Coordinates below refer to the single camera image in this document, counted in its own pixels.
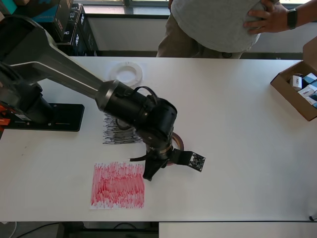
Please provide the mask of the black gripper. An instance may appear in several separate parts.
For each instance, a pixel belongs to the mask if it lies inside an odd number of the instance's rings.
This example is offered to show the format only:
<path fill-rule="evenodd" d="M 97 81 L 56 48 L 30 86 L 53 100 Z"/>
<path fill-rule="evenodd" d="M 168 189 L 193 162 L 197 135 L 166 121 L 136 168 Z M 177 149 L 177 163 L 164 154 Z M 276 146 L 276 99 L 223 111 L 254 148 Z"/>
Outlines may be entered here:
<path fill-rule="evenodd" d="M 167 146 L 166 148 L 154 148 L 147 146 L 146 154 L 138 158 L 130 158 L 129 162 L 142 162 L 144 161 L 144 173 L 143 178 L 151 181 L 155 173 L 162 167 L 171 166 L 173 163 L 169 160 L 173 152 L 173 146 Z"/>

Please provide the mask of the person left hand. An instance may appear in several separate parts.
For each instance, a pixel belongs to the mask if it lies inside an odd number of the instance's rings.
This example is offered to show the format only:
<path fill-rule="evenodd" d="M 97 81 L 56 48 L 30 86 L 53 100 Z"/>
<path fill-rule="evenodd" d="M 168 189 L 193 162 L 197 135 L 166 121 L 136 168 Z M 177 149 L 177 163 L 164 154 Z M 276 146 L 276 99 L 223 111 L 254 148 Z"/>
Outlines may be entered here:
<path fill-rule="evenodd" d="M 243 24 L 250 34 L 277 33 L 289 29 L 287 25 L 288 9 L 280 3 L 273 4 L 270 0 L 262 0 L 265 10 L 250 10 L 249 16 L 257 17 L 257 21 L 248 21 Z"/>

